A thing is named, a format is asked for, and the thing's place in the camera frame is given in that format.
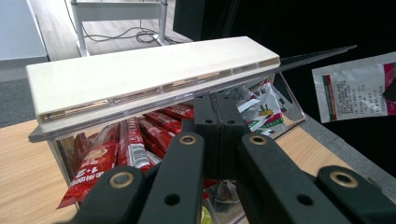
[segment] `black backdrop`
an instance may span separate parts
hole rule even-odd
[[[201,4],[201,9],[189,7],[193,2]],[[177,0],[174,30],[194,40],[247,35],[282,58],[358,45],[347,53],[284,73],[303,111],[320,122],[311,70],[396,51],[396,4],[393,2]],[[224,32],[225,27],[230,26],[229,33]],[[396,116],[323,125],[396,176]]]

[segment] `white wall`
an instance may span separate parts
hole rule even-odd
[[[29,0],[0,0],[0,61],[46,56]]]

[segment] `cable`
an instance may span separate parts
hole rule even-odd
[[[75,33],[77,33],[77,29],[76,26],[73,23],[73,20],[70,16],[70,11],[69,8],[67,6],[66,0],[64,0],[64,5],[66,7],[67,10],[67,15],[69,17],[70,22],[72,23],[73,29],[75,31]],[[154,38],[153,35],[158,35],[158,32],[155,32],[153,30],[150,30],[148,28],[144,28],[142,27],[142,20],[140,20],[140,24],[139,27],[132,27],[129,28],[128,30],[126,30],[124,33],[120,34],[120,35],[115,35],[115,36],[108,36],[108,35],[89,35],[88,32],[85,29],[84,24],[81,24],[83,32],[85,33],[84,38],[88,37],[90,40],[95,41],[95,42],[104,42],[104,41],[108,41],[108,40],[113,40],[113,39],[128,39],[128,38],[136,38],[136,40],[138,42],[142,42],[142,43],[152,43],[154,41],[156,41],[158,39],[159,36],[157,36],[157,38]],[[135,29],[140,29],[141,31],[137,32],[136,35],[130,35],[130,36],[124,36],[126,35],[128,32],[135,30]],[[149,35],[151,37],[150,40],[145,40],[142,38],[142,36],[145,35]],[[176,41],[174,39],[178,39],[178,40],[182,40],[180,38],[176,38],[176,37],[172,37],[172,36],[165,36],[164,39],[169,43],[169,44],[180,44],[180,43],[187,43],[189,41]]]

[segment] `metal screw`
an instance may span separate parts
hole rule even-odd
[[[345,188],[354,189],[359,185],[359,182],[355,179],[355,177],[341,171],[331,172],[330,178],[332,179],[332,181]]]
[[[179,141],[181,144],[184,144],[184,145],[192,145],[197,141],[197,139],[192,135],[184,135],[184,136],[180,137]]]
[[[267,143],[267,140],[259,135],[253,135],[249,138],[250,142],[253,143],[254,145],[259,145],[263,146]]]
[[[111,176],[108,184],[113,189],[122,189],[134,182],[134,175],[129,172],[119,172]]]

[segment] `white wrapper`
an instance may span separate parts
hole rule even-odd
[[[382,93],[396,77],[396,52],[312,70],[322,123],[396,115]]]

